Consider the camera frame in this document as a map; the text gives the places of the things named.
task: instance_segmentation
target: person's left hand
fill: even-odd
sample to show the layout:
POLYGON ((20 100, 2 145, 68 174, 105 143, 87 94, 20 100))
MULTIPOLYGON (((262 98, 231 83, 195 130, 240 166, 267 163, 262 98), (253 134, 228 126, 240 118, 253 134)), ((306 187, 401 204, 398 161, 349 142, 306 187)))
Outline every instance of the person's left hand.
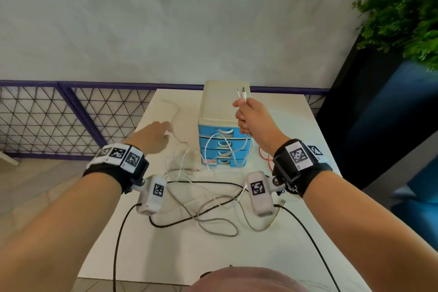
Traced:
POLYGON ((157 154, 163 151, 169 142, 169 135, 165 135, 166 131, 172 131, 170 123, 156 121, 135 132, 130 139, 124 140, 123 143, 136 146, 145 156, 157 154))

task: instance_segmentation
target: white camera device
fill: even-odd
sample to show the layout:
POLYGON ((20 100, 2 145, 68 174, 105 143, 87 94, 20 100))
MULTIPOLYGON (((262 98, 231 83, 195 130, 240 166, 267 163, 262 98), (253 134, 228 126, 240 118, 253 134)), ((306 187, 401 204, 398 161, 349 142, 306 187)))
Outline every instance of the white camera device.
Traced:
POLYGON ((137 203, 141 203, 141 206, 137 207, 137 212, 150 216, 161 210, 167 181, 159 175, 151 175, 143 180, 145 183, 142 186, 133 185, 132 189, 140 192, 137 203))
POLYGON ((275 214, 274 201, 271 194, 281 191, 286 185, 279 184, 276 178, 268 177, 262 171, 248 173, 246 184, 254 213, 258 217, 275 214))

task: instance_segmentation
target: hand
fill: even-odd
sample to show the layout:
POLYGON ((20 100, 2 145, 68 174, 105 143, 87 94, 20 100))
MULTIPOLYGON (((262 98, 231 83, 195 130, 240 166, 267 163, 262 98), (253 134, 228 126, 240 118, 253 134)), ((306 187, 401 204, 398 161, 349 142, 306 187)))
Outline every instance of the hand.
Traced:
POLYGON ((249 98, 246 102, 240 98, 233 102, 234 107, 239 107, 236 119, 241 134, 250 134, 260 148, 274 157, 275 152, 286 141, 290 140, 275 124, 266 107, 249 98))
POLYGON ((157 154, 163 151, 169 142, 169 135, 165 135, 166 131, 172 131, 170 123, 156 121, 135 132, 130 139, 124 140, 123 143, 136 146, 145 156, 157 154))

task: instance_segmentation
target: small plastic drawer unit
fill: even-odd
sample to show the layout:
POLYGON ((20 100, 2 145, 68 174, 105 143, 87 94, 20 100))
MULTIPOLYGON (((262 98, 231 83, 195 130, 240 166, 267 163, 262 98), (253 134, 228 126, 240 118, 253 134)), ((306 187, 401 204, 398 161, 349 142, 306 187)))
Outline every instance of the small plastic drawer unit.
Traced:
POLYGON ((198 130, 201 156, 206 158, 209 166, 243 167, 246 164, 251 139, 246 134, 240 134, 235 117, 237 109, 232 105, 238 99, 236 89, 241 91, 242 88, 249 98, 249 82, 209 80, 205 83, 198 130), (230 151, 227 141, 237 152, 230 151))

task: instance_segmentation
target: table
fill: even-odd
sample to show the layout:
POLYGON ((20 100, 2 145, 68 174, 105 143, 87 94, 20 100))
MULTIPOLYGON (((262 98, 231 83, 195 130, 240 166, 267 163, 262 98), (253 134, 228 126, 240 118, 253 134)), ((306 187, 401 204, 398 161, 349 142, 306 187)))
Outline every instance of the table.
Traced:
MULTIPOLYGON (((317 145, 328 158, 333 170, 339 173, 303 95, 252 93, 251 96, 267 106, 277 125, 286 135, 317 145)), ((195 180, 231 181, 242 185, 245 175, 249 172, 261 170, 269 174, 266 161, 258 154, 258 146, 249 155, 243 168, 215 167, 208 171, 201 165, 197 129, 201 97, 202 91, 196 90, 157 90, 138 129, 156 120, 172 120, 179 107, 178 114, 173 119, 174 133, 177 138, 187 141, 195 148, 187 153, 183 163, 184 167, 201 170, 193 174, 195 180)), ((177 167, 187 148, 171 136, 166 150, 148 156, 148 175, 163 175, 169 168, 177 167)), ((205 195, 204 190, 189 184, 172 184, 171 187, 184 202, 205 195)), ((231 194, 236 191, 236 187, 232 185, 206 184, 205 187, 211 193, 231 194)), ((287 201, 286 207, 294 212, 309 230, 341 290, 369 291, 363 279, 324 233, 304 202, 292 194, 282 195, 281 198, 287 201)), ((80 277, 112 278, 114 248, 120 225, 126 212, 137 199, 137 192, 121 197, 108 225, 87 256, 79 273, 80 277)), ((189 206, 198 209, 207 200, 200 200, 189 206)), ((280 197, 275 194, 274 202, 280 202, 280 197)), ((256 228, 264 227, 271 220, 272 217, 259 218, 252 213, 249 196, 244 194, 241 203, 246 209, 248 219, 256 228)), ((179 205, 167 194, 162 210, 166 212, 178 207, 179 205)), ((186 217, 187 213, 179 209, 156 215, 153 219, 157 224, 167 224, 186 217)), ((231 264, 281 271, 300 281, 310 291, 336 290, 309 237, 287 212, 280 211, 271 228, 260 233, 252 231, 246 225, 239 206, 231 210, 218 208, 203 217, 228 218, 238 225, 240 234, 235 238, 213 236, 202 231, 195 221, 170 228, 154 228, 150 225, 148 217, 133 211, 125 223, 120 240, 117 279, 190 285, 197 281, 201 274, 231 264)), ((207 223, 206 226, 215 231, 233 232, 232 226, 227 224, 207 223)))

